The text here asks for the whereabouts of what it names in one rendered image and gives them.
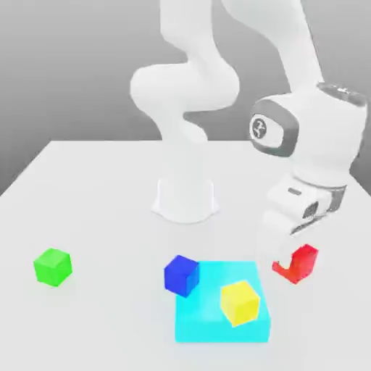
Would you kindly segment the small green cube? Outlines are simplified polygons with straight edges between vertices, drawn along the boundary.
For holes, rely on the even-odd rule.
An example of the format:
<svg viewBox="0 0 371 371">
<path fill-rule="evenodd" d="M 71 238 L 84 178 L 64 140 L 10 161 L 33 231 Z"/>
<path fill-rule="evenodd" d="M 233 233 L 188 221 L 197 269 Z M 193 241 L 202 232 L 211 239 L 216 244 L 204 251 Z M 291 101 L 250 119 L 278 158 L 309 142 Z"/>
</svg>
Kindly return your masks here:
<svg viewBox="0 0 371 371">
<path fill-rule="evenodd" d="M 36 279 L 52 287 L 58 287 L 72 273 L 72 261 L 67 252 L 55 248 L 45 250 L 33 261 Z"/>
</svg>

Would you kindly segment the small blue cube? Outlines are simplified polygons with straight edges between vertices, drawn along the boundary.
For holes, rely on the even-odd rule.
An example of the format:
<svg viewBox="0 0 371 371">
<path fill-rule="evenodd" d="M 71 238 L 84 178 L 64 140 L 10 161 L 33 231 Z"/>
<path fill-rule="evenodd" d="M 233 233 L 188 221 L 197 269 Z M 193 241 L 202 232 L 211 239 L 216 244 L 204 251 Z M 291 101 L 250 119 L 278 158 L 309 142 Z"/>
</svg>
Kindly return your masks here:
<svg viewBox="0 0 371 371">
<path fill-rule="evenodd" d="M 177 255 L 164 268 L 164 287 L 168 291 L 187 298 L 199 284 L 199 277 L 199 262 Z"/>
</svg>

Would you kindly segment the large cyan box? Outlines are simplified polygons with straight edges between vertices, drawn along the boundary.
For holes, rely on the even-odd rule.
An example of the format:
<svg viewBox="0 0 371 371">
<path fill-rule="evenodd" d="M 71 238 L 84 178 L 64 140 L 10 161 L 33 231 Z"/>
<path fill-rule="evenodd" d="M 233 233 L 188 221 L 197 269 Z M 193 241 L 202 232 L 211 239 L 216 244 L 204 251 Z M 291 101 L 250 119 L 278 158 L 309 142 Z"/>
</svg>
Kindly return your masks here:
<svg viewBox="0 0 371 371">
<path fill-rule="evenodd" d="M 199 284 L 175 300 L 178 343 L 266 343 L 271 319 L 257 264 L 253 261 L 201 261 Z M 221 287 L 247 281 L 259 296 L 255 320 L 233 327 L 220 308 Z"/>
</svg>

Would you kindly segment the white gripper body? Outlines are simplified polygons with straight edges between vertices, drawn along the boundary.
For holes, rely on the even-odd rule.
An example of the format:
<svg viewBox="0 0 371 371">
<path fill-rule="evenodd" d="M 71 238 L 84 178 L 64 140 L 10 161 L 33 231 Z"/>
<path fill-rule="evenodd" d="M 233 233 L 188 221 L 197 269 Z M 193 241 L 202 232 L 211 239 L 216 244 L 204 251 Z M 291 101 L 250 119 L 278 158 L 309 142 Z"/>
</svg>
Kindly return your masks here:
<svg viewBox="0 0 371 371">
<path fill-rule="evenodd" d="M 325 213 L 299 221 L 274 209 L 267 210 L 258 229 L 258 253 L 262 256 L 285 256 L 293 252 L 296 239 L 329 215 Z"/>
</svg>

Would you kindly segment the small yellow cube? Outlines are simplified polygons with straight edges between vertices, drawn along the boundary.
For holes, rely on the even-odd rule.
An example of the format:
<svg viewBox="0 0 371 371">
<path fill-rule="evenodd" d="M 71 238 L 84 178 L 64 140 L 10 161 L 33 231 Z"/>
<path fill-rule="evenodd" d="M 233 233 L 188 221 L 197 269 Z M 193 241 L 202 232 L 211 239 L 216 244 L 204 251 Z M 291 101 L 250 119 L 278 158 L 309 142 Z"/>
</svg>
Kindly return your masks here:
<svg viewBox="0 0 371 371">
<path fill-rule="evenodd" d="M 221 287 L 220 308 L 235 328 L 258 318 L 260 296 L 248 281 L 234 282 Z"/>
</svg>

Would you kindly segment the small red cube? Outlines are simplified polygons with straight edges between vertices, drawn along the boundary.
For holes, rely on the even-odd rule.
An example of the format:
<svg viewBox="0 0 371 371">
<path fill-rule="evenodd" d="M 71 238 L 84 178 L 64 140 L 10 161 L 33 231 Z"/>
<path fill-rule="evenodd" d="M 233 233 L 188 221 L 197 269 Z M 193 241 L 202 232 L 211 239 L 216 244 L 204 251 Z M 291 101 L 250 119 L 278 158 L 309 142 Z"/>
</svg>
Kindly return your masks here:
<svg viewBox="0 0 371 371">
<path fill-rule="evenodd" d="M 279 262 L 273 262 L 272 271 L 284 277 L 290 283 L 297 284 L 312 274 L 318 252 L 315 247 L 304 244 L 292 253 L 288 268 L 284 268 Z"/>
</svg>

